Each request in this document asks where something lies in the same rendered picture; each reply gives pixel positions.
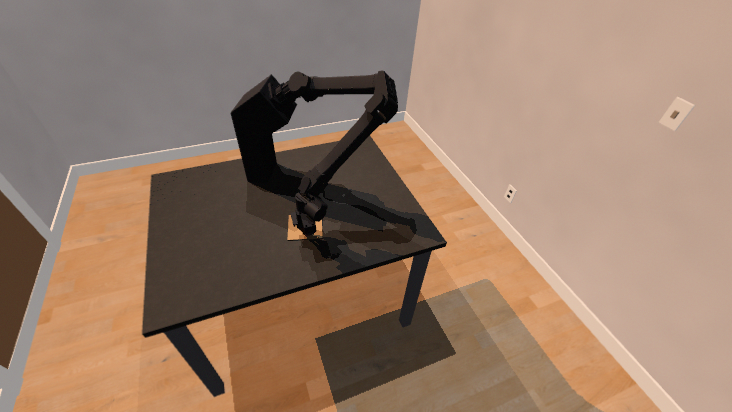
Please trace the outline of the orange square mat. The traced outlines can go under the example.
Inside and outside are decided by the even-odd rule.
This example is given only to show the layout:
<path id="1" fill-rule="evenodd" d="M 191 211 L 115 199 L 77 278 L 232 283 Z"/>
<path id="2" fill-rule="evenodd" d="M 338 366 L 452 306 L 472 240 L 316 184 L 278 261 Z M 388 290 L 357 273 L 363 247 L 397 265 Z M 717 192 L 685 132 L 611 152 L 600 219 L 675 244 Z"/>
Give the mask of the orange square mat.
<path id="1" fill-rule="evenodd" d="M 322 220 L 316 222 L 316 232 L 313 235 L 305 236 L 302 231 L 293 226 L 291 215 L 289 215 L 288 221 L 288 241 L 290 240 L 307 240 L 307 239 L 323 239 L 322 235 Z"/>

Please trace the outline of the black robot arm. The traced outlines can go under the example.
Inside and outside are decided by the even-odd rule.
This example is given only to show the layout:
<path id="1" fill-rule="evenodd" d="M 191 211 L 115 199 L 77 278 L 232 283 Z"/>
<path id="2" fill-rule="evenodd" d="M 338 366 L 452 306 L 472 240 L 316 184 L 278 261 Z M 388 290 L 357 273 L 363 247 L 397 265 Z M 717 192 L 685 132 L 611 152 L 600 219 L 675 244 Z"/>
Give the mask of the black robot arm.
<path id="1" fill-rule="evenodd" d="M 295 200 L 297 209 L 304 212 L 295 209 L 297 222 L 303 225 L 305 235 L 313 235 L 316 232 L 315 221 L 322 220 L 328 208 L 319 197 L 321 191 L 369 135 L 383 123 L 387 124 L 397 113 L 395 82 L 385 71 L 378 71 L 373 75 L 342 77 L 309 77 L 295 72 L 289 81 L 278 87 L 270 82 L 268 92 L 271 102 L 289 112 L 294 111 L 293 102 L 298 97 L 309 102 L 323 95 L 374 94 L 364 105 L 366 110 L 360 119 L 301 180 L 298 188 L 301 192 L 295 195 Z"/>

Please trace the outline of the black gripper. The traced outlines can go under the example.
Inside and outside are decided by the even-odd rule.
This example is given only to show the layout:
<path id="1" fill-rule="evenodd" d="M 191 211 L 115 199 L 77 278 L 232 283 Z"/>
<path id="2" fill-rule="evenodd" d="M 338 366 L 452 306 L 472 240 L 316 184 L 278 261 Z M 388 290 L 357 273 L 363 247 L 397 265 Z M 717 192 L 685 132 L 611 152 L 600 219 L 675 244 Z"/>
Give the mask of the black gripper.
<path id="1" fill-rule="evenodd" d="M 305 235 L 303 225 L 302 224 L 298 224 L 298 222 L 297 222 L 296 212 L 291 213 L 291 218 L 292 218 L 293 226 L 295 227 L 295 225 L 297 225 L 297 228 L 300 231 L 302 231 L 303 234 Z"/>

